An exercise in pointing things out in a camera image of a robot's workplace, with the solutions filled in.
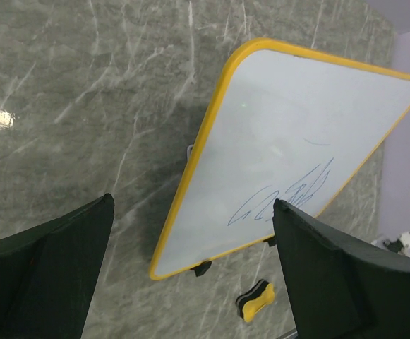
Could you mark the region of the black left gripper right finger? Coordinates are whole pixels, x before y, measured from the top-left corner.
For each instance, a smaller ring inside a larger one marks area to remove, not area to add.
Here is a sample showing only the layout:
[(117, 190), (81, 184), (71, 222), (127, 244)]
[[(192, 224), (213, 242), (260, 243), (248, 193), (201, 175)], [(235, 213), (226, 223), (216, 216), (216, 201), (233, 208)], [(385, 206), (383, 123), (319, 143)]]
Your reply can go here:
[(298, 338), (410, 338), (410, 258), (273, 205)]

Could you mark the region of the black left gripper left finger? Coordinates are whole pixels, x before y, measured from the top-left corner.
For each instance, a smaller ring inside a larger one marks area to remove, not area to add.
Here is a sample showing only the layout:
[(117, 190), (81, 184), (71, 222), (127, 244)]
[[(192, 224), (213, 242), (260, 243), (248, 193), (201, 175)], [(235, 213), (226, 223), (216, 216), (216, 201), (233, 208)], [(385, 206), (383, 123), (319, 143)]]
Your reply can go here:
[(80, 338), (114, 221), (111, 194), (0, 239), (0, 338)]

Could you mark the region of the yellow black whiteboard eraser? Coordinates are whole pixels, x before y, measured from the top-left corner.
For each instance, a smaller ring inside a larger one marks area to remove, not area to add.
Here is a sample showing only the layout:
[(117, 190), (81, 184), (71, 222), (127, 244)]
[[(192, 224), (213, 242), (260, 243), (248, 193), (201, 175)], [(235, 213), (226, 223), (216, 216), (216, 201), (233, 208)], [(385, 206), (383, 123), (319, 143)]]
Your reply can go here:
[(260, 279), (249, 291), (236, 299), (235, 305), (239, 316), (248, 323), (255, 318), (261, 309), (272, 304), (274, 300), (274, 285), (265, 279)]

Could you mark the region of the yellow framed whiteboard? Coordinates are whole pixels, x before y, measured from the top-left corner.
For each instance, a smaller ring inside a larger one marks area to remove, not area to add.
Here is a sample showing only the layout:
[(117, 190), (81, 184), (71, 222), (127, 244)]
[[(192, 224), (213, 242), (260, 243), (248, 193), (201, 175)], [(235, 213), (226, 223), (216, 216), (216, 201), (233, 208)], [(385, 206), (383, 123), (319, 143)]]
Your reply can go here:
[(153, 280), (318, 216), (410, 110), (410, 74), (260, 37), (229, 57), (150, 263)]

